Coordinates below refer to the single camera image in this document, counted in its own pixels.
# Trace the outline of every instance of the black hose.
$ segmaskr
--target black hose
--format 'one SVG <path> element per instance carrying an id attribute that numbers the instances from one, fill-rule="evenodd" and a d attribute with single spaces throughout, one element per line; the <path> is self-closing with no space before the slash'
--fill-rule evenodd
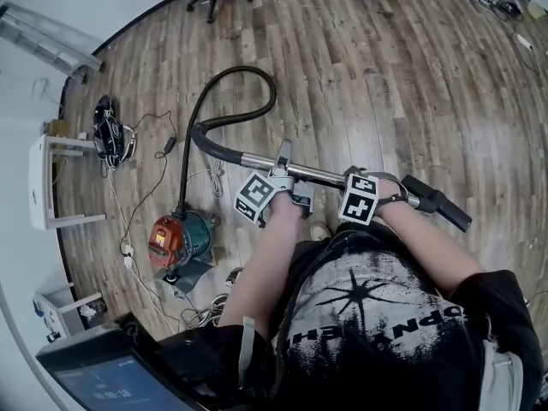
<path id="1" fill-rule="evenodd" d="M 204 122 L 194 124 L 196 122 L 196 117 L 198 116 L 198 113 L 200 112 L 200 108 L 202 104 L 204 103 L 204 98 L 206 97 L 206 94 L 224 76 L 226 76 L 227 74 L 232 74 L 237 72 L 255 73 L 258 76 L 260 76 L 263 80 L 265 80 L 265 82 L 268 84 L 268 87 L 270 89 L 270 98 L 268 99 L 268 102 L 264 106 L 262 106 L 261 108 L 258 108 L 255 111 L 251 111 L 243 114 L 233 114 L 230 116 L 214 117 Z M 217 143 L 212 142 L 211 140 L 206 138 L 206 133 L 209 130 L 214 128 L 231 125 L 233 123 L 247 122 L 263 116 L 268 111 L 270 111 L 272 107 L 274 106 L 274 104 L 276 103 L 276 96 L 277 96 L 276 84 L 274 83 L 274 80 L 271 78 L 271 76 L 269 76 L 266 72 L 264 72 L 260 68 L 250 67 L 246 65 L 227 68 L 221 73 L 213 76 L 213 78 L 207 83 L 207 85 L 204 87 L 204 90 L 198 97 L 198 100 L 196 101 L 196 105 L 194 106 L 194 109 L 192 111 L 192 115 L 190 116 L 190 120 L 188 121 L 187 135 L 185 136 L 185 147 L 184 147 L 184 152 L 182 154 L 182 173 L 181 173 L 181 186 L 179 189 L 179 202 L 175 210 L 175 215 L 177 217 L 183 220 L 186 218 L 185 201 L 187 198 L 188 156 L 190 153 L 191 137 L 192 137 L 192 140 L 194 140 L 194 143 L 196 144 L 196 146 L 201 151 L 211 155 L 212 157 L 219 158 L 223 161 L 226 161 L 227 163 L 240 164 L 241 156 L 243 152 L 235 151 L 233 149 L 229 149 L 227 147 L 220 146 Z"/>

